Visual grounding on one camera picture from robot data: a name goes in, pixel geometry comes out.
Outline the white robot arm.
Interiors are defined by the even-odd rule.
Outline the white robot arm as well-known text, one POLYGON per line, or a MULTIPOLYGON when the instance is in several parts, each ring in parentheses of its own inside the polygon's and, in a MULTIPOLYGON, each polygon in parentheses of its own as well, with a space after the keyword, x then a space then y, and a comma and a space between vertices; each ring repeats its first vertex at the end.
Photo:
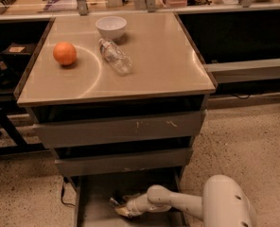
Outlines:
POLYGON ((256 211, 237 182, 214 175, 204 184, 202 196, 173 192, 154 184, 146 193, 124 198, 114 209, 133 218, 144 213, 162 213, 175 208, 203 222, 204 227, 256 227, 256 211))

